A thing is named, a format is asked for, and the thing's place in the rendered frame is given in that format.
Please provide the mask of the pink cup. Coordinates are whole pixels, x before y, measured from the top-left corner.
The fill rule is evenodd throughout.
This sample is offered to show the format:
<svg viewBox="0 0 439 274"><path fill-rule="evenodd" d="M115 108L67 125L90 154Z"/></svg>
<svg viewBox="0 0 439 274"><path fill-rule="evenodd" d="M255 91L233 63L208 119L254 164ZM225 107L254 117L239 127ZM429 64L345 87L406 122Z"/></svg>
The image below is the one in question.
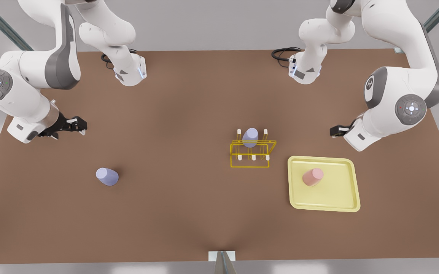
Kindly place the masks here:
<svg viewBox="0 0 439 274"><path fill-rule="evenodd" d="M320 168L314 168L311 170L307 170L303 176L303 183L307 186L315 186L317 185L324 177L324 172Z"/></svg>

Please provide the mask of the lavender cup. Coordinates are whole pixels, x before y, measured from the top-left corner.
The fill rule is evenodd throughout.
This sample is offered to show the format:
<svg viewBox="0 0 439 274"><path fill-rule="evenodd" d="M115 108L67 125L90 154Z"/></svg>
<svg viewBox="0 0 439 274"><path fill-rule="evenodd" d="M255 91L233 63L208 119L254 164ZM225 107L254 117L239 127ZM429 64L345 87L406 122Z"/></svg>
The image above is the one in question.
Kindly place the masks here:
<svg viewBox="0 0 439 274"><path fill-rule="evenodd" d="M119 180L119 175L116 171L104 167L97 169L95 175L106 186L113 186Z"/></svg>
<svg viewBox="0 0 439 274"><path fill-rule="evenodd" d="M258 143L258 130L256 128L249 128L243 134L242 143L247 148L253 148Z"/></svg>

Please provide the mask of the yellow tray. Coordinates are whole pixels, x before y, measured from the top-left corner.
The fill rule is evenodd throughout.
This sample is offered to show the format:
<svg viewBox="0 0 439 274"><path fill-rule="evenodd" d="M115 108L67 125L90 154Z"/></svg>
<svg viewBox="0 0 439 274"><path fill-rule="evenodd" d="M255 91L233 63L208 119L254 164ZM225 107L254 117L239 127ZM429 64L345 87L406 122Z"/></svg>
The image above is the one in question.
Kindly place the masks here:
<svg viewBox="0 0 439 274"><path fill-rule="evenodd" d="M295 209L355 213L360 196L355 165L347 158L291 156L287 160L289 202ZM318 168L323 178L308 186L303 175Z"/></svg>

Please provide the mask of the silver frame post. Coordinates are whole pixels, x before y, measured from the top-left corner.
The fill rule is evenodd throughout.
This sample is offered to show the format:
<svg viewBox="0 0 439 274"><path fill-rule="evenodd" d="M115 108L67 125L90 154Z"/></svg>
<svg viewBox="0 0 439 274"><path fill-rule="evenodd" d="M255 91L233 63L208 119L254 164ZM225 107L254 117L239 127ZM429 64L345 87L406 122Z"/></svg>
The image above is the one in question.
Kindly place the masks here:
<svg viewBox="0 0 439 274"><path fill-rule="evenodd" d="M439 24L439 0L407 0L410 10L431 14L425 19L425 33L430 33Z"/></svg>
<svg viewBox="0 0 439 274"><path fill-rule="evenodd" d="M32 47L0 16L0 31L20 50L33 51Z"/></svg>
<svg viewBox="0 0 439 274"><path fill-rule="evenodd" d="M235 251L209 251L208 261L215 262L214 274L237 274L232 263L236 261Z"/></svg>

